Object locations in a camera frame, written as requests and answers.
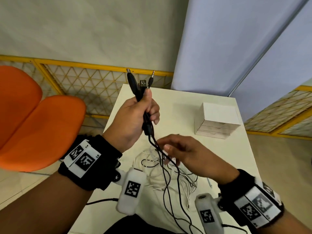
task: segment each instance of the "hand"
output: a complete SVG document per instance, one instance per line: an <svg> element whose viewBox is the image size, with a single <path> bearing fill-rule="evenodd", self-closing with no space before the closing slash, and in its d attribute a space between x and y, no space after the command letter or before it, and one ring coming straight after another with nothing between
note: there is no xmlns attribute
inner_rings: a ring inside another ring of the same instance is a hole
<svg viewBox="0 0 312 234"><path fill-rule="evenodd" d="M192 173L200 177L211 178L223 185L233 181L239 175L235 167L193 137L171 134L157 142L169 157L176 158L177 165L181 161Z"/></svg>
<svg viewBox="0 0 312 234"><path fill-rule="evenodd" d="M113 123L104 132L103 137L121 153L130 149L142 134L143 114L150 113L155 125L159 122L159 105L152 99L150 89L144 91L143 98L128 99L118 110Z"/></svg>

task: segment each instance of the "orange cushion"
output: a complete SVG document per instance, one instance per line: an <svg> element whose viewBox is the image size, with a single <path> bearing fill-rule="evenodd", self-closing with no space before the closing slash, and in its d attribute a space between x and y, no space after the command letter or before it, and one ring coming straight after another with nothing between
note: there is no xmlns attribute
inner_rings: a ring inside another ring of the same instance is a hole
<svg viewBox="0 0 312 234"><path fill-rule="evenodd" d="M13 66L0 66L0 149L41 97L40 86L28 74Z"/></svg>
<svg viewBox="0 0 312 234"><path fill-rule="evenodd" d="M31 172L56 162L74 142L85 111L77 97L44 99L0 150L0 167Z"/></svg>

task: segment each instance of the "tabletop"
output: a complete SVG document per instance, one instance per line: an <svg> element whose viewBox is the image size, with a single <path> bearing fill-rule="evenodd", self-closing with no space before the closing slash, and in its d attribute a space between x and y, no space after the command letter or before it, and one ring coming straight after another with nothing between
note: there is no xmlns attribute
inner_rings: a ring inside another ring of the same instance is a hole
<svg viewBox="0 0 312 234"><path fill-rule="evenodd" d="M236 168L244 169L253 176L259 176L258 168L255 163L235 98L159 88L151 88L151 91L153 99L160 106L160 122L154 126L156 139L168 134L192 136ZM133 94L129 85L123 85L105 129L107 129L112 123L117 111L124 101L132 97ZM241 126L239 126L226 139L195 135L194 115L203 102L234 106L237 110L237 114L239 115ZM128 171L128 169L132 166L135 157L149 147L150 143L148 142L148 138L143 133L135 145L123 153L123 156L120 159L120 169ZM191 217L193 224L203 231L193 201L195 200L196 195L201 193L208 192L211 193L213 197L217 197L219 189L214 181L211 181L213 187L211 189L207 179L203 177L199 177L197 182L197 189L191 195L192 198L190 199L190 208L187 210L187 213ZM121 186L111 183L105 191L96 189L89 202L105 198L118 198L120 191ZM172 205L175 215L186 218L180 208L178 195L176 195L173 191L170 191L170 194L172 197ZM161 190L155 190L152 187L145 187L136 213L151 225L181 233L181 230L177 227L173 218L166 212L163 206L162 195L163 191ZM182 203L186 203L185 197L182 197ZM115 207L116 202L113 201L106 201L86 206L73 225L71 232L103 234L111 225L125 216L117 212ZM224 224L238 226L228 213L220 213L220 216ZM186 222L180 221L179 224L181 224L185 230L188 230L188 224ZM129 227L129 230L135 230L135 226ZM194 234L199 233L194 228L192 228L192 230ZM225 228L225 233L241 234L242 231Z"/></svg>

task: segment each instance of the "white box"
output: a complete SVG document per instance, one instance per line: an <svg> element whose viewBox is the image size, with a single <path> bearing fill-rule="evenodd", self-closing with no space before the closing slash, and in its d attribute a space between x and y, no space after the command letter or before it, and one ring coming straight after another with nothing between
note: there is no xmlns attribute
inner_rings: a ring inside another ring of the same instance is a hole
<svg viewBox="0 0 312 234"><path fill-rule="evenodd" d="M239 126L234 106L202 103L194 118L196 135L225 139Z"/></svg>

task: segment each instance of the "black pants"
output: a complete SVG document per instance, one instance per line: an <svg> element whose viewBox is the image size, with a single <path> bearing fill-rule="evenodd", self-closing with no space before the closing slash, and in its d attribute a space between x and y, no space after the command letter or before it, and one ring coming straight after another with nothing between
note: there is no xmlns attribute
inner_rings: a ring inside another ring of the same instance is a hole
<svg viewBox="0 0 312 234"><path fill-rule="evenodd" d="M117 233L161 233L172 234L174 232L168 231L163 228L157 228L150 224L147 224L138 215L126 216L118 220L113 226L111 226L104 234L117 234Z"/></svg>

